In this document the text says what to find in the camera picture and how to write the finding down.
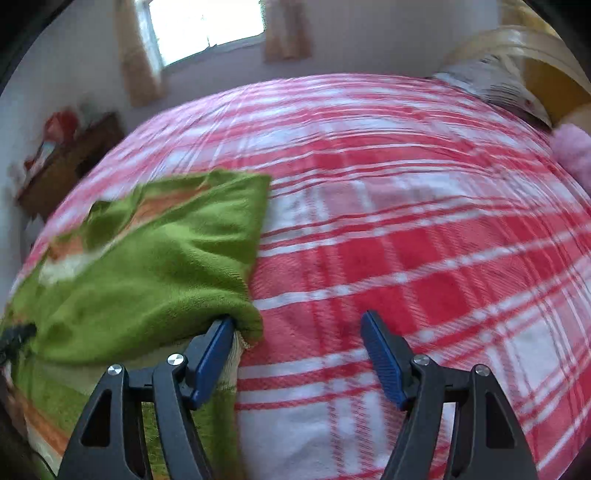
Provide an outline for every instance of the red and white plaid blanket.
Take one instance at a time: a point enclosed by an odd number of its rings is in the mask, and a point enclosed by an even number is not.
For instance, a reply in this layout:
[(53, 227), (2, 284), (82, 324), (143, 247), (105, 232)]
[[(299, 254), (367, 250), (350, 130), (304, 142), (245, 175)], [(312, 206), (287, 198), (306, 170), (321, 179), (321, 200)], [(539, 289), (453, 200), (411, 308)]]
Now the red and white plaid blanket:
[(251, 281), (265, 339), (238, 378), (252, 479), (379, 478), (402, 414), (359, 337), (368, 309), (443, 365), (488, 364), (540, 478), (567, 468), (591, 433), (591, 201), (544, 134), (436, 80), (241, 87), (164, 112), (111, 151), (49, 220), (21, 278), (95, 200), (213, 167), (274, 178)]

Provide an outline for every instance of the blue gripper pad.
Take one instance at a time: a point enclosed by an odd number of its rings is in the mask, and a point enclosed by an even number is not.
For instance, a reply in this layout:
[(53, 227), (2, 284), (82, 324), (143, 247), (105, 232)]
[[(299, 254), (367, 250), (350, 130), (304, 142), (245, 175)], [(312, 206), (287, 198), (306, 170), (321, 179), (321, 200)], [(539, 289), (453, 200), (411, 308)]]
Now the blue gripper pad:
[(190, 398), (191, 409), (196, 410), (209, 400), (232, 350), (234, 325), (224, 320), (197, 367), (196, 386)]
[(402, 410), (407, 396), (402, 390), (402, 370), (388, 347), (373, 317), (366, 312), (361, 317), (361, 338), (378, 374), (386, 398)]

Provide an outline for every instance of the wooden dresser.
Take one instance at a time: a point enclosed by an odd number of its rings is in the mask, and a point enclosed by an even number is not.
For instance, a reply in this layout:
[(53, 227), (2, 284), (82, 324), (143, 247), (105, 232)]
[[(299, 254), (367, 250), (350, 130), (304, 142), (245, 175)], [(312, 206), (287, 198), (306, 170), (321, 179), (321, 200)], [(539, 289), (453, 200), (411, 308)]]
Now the wooden dresser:
[(74, 141), (51, 153), (43, 168), (18, 194), (18, 204), (30, 217), (40, 215), (47, 220), (76, 184), (123, 138), (117, 115), (106, 115)]

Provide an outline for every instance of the window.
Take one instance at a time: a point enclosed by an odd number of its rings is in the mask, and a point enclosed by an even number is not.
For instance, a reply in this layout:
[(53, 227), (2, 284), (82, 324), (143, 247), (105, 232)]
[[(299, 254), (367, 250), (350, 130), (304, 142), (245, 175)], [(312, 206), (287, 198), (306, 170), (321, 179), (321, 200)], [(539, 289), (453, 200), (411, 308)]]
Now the window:
[(261, 0), (147, 0), (164, 65), (263, 31)]

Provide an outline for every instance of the metal screw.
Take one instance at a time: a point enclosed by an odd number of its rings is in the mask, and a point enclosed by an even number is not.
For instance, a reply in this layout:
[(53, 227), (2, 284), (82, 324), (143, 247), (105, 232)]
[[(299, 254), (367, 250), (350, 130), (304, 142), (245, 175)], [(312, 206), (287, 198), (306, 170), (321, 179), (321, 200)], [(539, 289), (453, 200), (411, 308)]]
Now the metal screw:
[(491, 374), (491, 369), (486, 365), (477, 365), (474, 371), (481, 377), (488, 377)]
[(168, 357), (168, 364), (169, 365), (180, 365), (184, 362), (184, 357), (180, 353), (173, 353), (171, 356)]
[(109, 375), (119, 375), (122, 370), (123, 370), (123, 367), (121, 365), (113, 364), (107, 369), (107, 373)]
[(420, 353), (419, 355), (415, 355), (413, 357), (413, 362), (415, 362), (417, 365), (425, 366), (431, 362), (431, 359), (428, 357), (428, 355)]

